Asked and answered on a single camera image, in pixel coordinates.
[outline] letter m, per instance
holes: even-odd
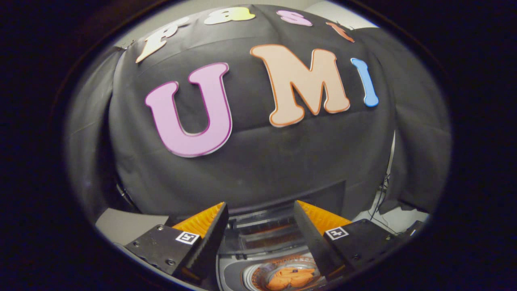
[[[256,46],[250,54],[264,61],[269,74],[276,107],[269,116],[273,126],[288,126],[303,119],[305,112],[302,106],[296,104],[293,88],[313,115],[320,112],[323,89],[327,95],[324,102],[327,112],[342,112],[350,107],[339,76],[336,56],[332,52],[313,50],[310,69],[282,45]]]

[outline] letter u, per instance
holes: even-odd
[[[218,150],[228,140],[232,116],[222,80],[228,69],[227,63],[214,63],[189,75],[189,82],[201,90],[208,116],[208,126],[197,134],[187,133],[181,126],[174,102],[178,82],[165,83],[147,95],[145,103],[151,108],[158,134],[169,151],[182,157],[196,157]]]

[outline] blue letter i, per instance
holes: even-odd
[[[359,71],[359,75],[361,76],[362,86],[364,88],[364,104],[368,107],[374,107],[379,104],[379,98],[375,95],[375,91],[373,90],[372,78],[370,78],[370,74],[368,73],[368,65],[360,59],[351,58],[352,64],[356,66]]]

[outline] orange gripper pad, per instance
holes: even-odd
[[[344,219],[339,215],[335,215],[332,212],[321,209],[314,205],[310,205],[303,201],[297,200],[301,208],[305,211],[305,214],[312,221],[316,229],[323,235],[326,230],[340,227],[352,223],[348,219]]]
[[[221,209],[223,202],[212,206],[206,210],[201,211],[200,213],[185,219],[184,221],[176,224],[172,228],[187,231],[196,235],[200,235],[201,238],[204,238],[206,232],[214,222],[214,218],[217,213]]]

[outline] foam letter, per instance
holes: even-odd
[[[283,21],[298,25],[312,26],[312,23],[309,20],[305,19],[303,15],[299,13],[286,10],[278,10],[277,14],[281,16],[281,19]]]
[[[346,31],[344,29],[342,29],[341,27],[337,26],[336,24],[334,23],[331,23],[331,22],[325,22],[327,23],[328,25],[332,26],[332,28],[334,28],[334,30],[339,34],[341,35],[342,37],[346,38],[346,40],[348,41],[351,41],[351,42],[355,42],[355,40],[351,37],[349,37],[347,34],[346,34]]]
[[[368,107],[377,106],[377,104],[379,104],[379,98],[375,94],[375,90],[373,90],[372,78],[370,78],[370,74],[368,73],[368,65],[354,57],[351,58],[350,61],[356,66],[361,76],[362,86],[364,88],[364,104]]]
[[[233,21],[250,20],[255,18],[255,14],[251,14],[246,7],[232,7],[214,11],[205,19],[205,24],[218,24]]]
[[[186,133],[181,126],[174,102],[177,82],[165,83],[147,95],[145,103],[151,107],[158,134],[169,151],[182,157],[196,157],[216,151],[228,140],[232,116],[222,80],[228,69],[227,63],[214,63],[189,76],[189,81],[201,90],[208,115],[208,126],[201,133]]]
[[[327,93],[327,112],[342,112],[350,107],[333,53],[313,50],[310,69],[285,46],[261,45],[253,47],[250,53],[264,61],[269,74],[276,106],[269,116],[273,126],[283,127],[303,119],[305,112],[294,100],[293,86],[313,115],[320,112],[323,88]]]
[[[188,17],[183,17],[181,19],[178,19],[167,26],[164,26],[160,30],[156,31],[155,33],[149,35],[145,39],[145,46],[142,50],[142,53],[139,55],[138,58],[136,58],[136,63],[139,63],[143,61],[146,57],[150,56],[152,53],[156,52],[157,50],[161,49],[161,47],[165,46],[166,40],[162,41],[161,39],[164,37],[171,37],[173,36],[176,31],[178,30],[178,26],[185,24],[189,20]]]

